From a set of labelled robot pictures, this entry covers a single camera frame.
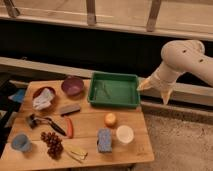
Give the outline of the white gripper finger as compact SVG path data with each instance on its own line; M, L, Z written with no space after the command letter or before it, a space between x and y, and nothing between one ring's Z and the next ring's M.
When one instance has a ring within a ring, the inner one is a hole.
M137 87L138 91L143 91L143 90L147 90L150 89L152 87L152 84L150 83L149 80L143 80L139 86Z
M163 104L164 104L164 105L167 105L167 104L168 104L172 92L173 92L173 90L170 89L170 90L168 90L168 91L163 91L163 92L161 93L161 98L162 98L162 100L163 100Z

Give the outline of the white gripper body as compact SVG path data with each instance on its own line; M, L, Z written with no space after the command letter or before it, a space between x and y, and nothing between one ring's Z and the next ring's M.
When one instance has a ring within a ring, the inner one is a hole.
M158 67L149 77L148 83L152 88L161 92L172 90L177 80L177 73L170 68Z

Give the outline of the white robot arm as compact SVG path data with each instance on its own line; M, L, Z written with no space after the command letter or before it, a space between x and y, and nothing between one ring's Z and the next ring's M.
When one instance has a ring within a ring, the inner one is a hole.
M201 41L170 41L162 47L161 58L159 67L138 85L138 91L154 88L167 105L177 79L186 72L213 87L213 57L205 55Z

